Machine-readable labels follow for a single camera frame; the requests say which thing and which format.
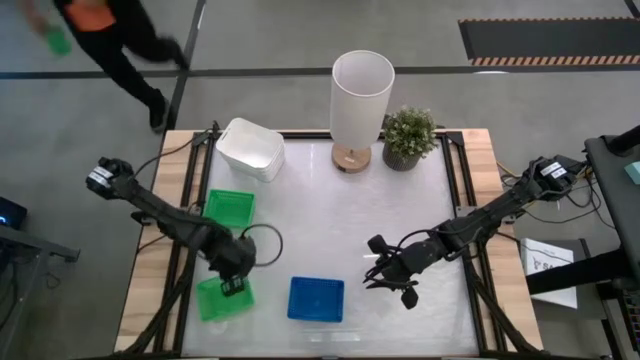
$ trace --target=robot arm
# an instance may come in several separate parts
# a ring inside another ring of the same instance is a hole
[[[250,237],[234,239],[231,231],[214,220],[189,214],[160,199],[138,184],[131,165],[101,158],[86,179],[87,187],[101,197],[126,200],[156,220],[160,231],[192,251],[202,251],[209,270],[220,273],[223,292],[242,290],[242,279],[255,265],[256,248]]]
[[[504,217],[516,213],[531,201],[561,199],[571,191],[582,167],[582,163],[560,155],[553,159],[539,158],[529,163],[529,168],[509,191],[489,204],[467,216],[447,220],[432,229],[416,231],[403,239],[425,233],[429,236],[427,240],[399,248],[401,244],[389,246],[382,236],[376,235],[368,244],[371,251],[380,257],[376,266],[365,274],[365,282],[373,282],[367,288],[401,290],[405,307],[413,308],[418,301],[413,289],[418,282],[411,280],[413,274],[422,273],[443,258],[453,261],[473,242],[484,246],[498,231]]]

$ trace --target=white lamp shade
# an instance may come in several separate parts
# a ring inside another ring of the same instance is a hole
[[[330,129],[337,144],[361,150],[378,139],[395,76],[389,60],[372,51],[351,51],[336,60]]]

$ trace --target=black floor mat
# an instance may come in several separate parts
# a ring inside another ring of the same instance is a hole
[[[640,62],[634,18],[465,19],[473,65],[617,65]]]

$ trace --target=potted plant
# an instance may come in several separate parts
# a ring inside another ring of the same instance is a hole
[[[385,120],[382,159],[397,171],[413,169],[435,149],[436,124],[428,110],[403,106]]]

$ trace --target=orange shirt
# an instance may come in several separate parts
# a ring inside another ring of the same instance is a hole
[[[85,5],[73,0],[65,10],[80,31],[100,31],[116,22],[106,1],[105,5]]]

